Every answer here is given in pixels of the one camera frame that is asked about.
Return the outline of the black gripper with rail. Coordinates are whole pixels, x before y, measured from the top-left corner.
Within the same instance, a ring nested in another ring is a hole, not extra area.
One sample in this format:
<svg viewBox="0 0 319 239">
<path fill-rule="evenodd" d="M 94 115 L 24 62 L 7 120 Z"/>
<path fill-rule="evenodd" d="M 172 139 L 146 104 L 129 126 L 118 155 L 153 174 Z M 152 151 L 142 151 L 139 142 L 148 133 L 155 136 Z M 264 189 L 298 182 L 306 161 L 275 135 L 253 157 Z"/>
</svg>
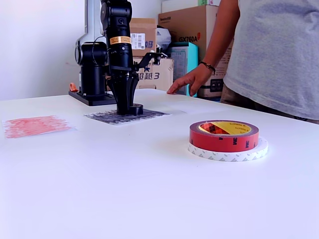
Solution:
<svg viewBox="0 0 319 239">
<path fill-rule="evenodd" d="M 108 81 L 110 81 L 110 89 L 117 103 L 117 113 L 120 115 L 136 114 L 133 102 L 139 81 L 138 70 L 138 64 L 133 64 L 132 67 L 108 65 Z M 119 76 L 129 76 L 133 79 L 114 79 Z"/>
</svg>

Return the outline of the person's right hand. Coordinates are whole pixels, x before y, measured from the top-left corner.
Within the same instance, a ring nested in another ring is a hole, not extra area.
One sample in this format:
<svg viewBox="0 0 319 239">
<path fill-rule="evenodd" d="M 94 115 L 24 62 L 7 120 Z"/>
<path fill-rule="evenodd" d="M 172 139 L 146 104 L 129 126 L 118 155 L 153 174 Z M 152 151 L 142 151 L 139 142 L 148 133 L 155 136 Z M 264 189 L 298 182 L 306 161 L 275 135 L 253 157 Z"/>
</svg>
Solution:
<svg viewBox="0 0 319 239">
<path fill-rule="evenodd" d="M 200 65 L 183 77 L 175 80 L 167 93 L 175 94 L 180 88 L 189 85 L 189 95 L 192 97 L 197 93 L 199 88 L 207 82 L 213 73 L 213 70 L 206 68 L 204 65 Z"/>
</svg>

